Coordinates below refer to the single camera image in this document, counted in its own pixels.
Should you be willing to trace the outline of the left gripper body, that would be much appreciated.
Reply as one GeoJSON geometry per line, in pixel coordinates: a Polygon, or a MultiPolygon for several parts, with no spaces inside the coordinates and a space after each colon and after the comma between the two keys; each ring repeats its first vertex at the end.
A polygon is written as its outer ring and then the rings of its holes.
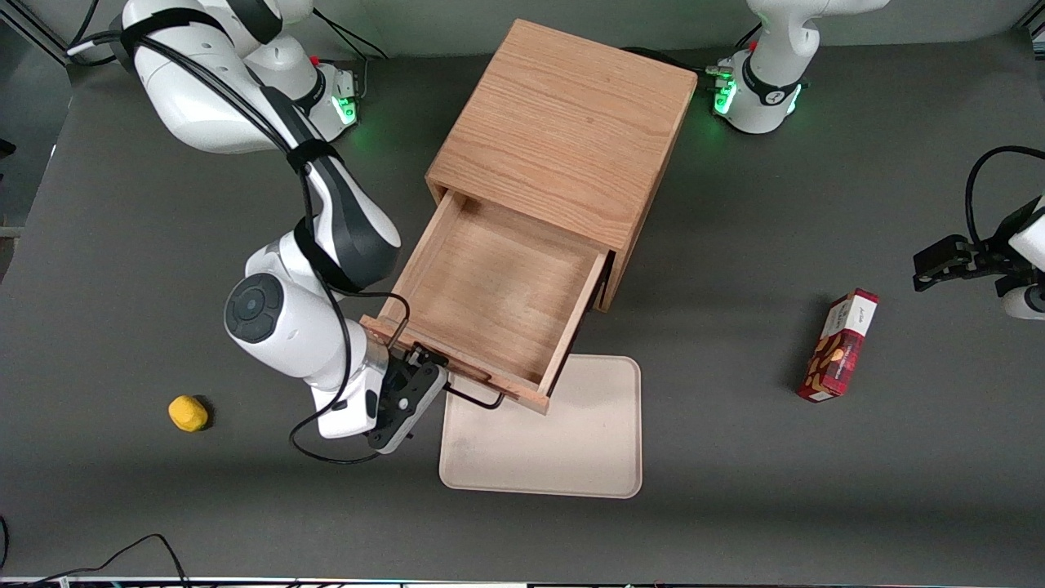
{"type": "Polygon", "coordinates": [[[1043,197],[1005,216],[989,238],[972,222],[974,278],[996,276],[997,283],[1042,283],[1044,265],[1043,197]]]}

